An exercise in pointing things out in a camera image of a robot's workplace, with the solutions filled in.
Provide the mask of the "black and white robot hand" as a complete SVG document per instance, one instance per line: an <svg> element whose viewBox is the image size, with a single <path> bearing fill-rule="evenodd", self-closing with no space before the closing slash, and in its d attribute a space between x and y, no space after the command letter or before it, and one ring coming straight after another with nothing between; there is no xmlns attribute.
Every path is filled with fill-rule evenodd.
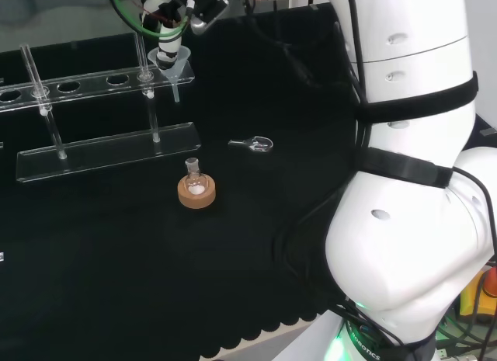
<svg viewBox="0 0 497 361"><path fill-rule="evenodd" d="M225 7L224 0L141 0L140 26L143 34L158 41L157 67L172 68L183 34L190 27L203 31Z"/></svg>

